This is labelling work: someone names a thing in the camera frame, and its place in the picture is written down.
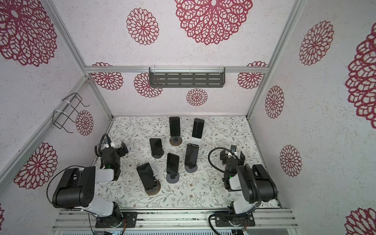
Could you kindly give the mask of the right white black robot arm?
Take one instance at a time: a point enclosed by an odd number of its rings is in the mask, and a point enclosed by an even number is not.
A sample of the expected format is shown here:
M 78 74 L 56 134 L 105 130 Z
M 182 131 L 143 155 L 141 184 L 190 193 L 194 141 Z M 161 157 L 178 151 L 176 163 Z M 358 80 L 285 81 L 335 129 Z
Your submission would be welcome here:
M 263 202 L 277 199 L 277 187 L 264 166 L 246 164 L 245 155 L 237 155 L 236 146 L 222 149 L 220 161 L 225 165 L 224 188 L 229 192 L 242 193 L 240 198 L 230 203 L 228 214 L 252 213 Z

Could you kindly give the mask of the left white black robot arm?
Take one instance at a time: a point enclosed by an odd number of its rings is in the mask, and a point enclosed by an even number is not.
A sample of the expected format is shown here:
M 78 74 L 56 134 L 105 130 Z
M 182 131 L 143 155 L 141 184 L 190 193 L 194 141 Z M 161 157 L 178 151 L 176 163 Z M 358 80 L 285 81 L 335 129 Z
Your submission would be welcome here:
M 88 166 L 64 170 L 53 194 L 52 204 L 56 208 L 80 209 L 88 212 L 96 218 L 97 228 L 118 228 L 126 225 L 126 219 L 120 212 L 119 205 L 96 195 L 95 185 L 99 182 L 117 181 L 121 173 L 120 157 L 127 153 L 128 149 L 124 142 L 119 148 L 111 143 L 100 151 L 103 168 Z

